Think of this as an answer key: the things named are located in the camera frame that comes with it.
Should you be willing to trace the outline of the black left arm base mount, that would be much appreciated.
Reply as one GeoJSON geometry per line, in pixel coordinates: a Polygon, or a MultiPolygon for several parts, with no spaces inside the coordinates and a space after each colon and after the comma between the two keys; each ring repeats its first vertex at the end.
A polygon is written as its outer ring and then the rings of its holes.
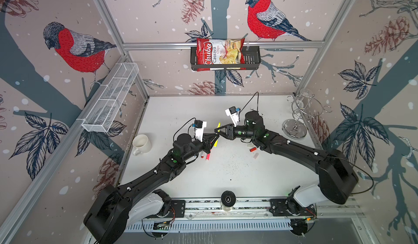
{"type": "Polygon", "coordinates": [[[154,215],[154,217],[162,219],[184,218],[185,211],[185,200],[171,200],[169,202],[165,202],[162,209],[156,215],[154,215]]]}

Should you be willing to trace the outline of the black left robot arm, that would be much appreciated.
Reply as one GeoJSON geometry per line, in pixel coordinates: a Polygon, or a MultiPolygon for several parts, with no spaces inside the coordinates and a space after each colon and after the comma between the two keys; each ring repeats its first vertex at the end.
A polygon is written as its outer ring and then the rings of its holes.
{"type": "Polygon", "coordinates": [[[123,234],[134,205],[181,174],[188,159],[201,152],[209,154],[218,138],[215,133],[203,134],[202,140],[194,140],[189,134],[179,135],[173,148],[148,173],[118,187],[107,185],[88,211],[84,225],[99,244],[115,243],[123,234]]]}

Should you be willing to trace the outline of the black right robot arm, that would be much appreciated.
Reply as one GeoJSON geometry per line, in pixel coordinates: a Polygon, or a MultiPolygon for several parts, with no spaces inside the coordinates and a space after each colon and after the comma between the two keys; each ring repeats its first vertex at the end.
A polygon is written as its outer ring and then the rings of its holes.
{"type": "Polygon", "coordinates": [[[341,151],[319,150],[291,141],[266,129],[257,111],[247,112],[243,125],[223,125],[215,133],[228,140],[249,138],[257,149],[286,157],[318,175],[319,180],[312,185],[297,186],[291,191],[284,200],[284,216],[299,216],[312,204],[325,200],[343,205],[358,184],[358,176],[341,151]]]}

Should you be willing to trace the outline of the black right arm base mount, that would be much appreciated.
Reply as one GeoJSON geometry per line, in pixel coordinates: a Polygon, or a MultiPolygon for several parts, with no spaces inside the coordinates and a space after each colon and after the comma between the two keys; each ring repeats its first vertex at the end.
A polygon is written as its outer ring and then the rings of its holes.
{"type": "Polygon", "coordinates": [[[273,198],[270,199],[269,202],[269,212],[271,212],[274,217],[316,217],[317,215],[314,205],[302,207],[292,198],[273,198]]]}

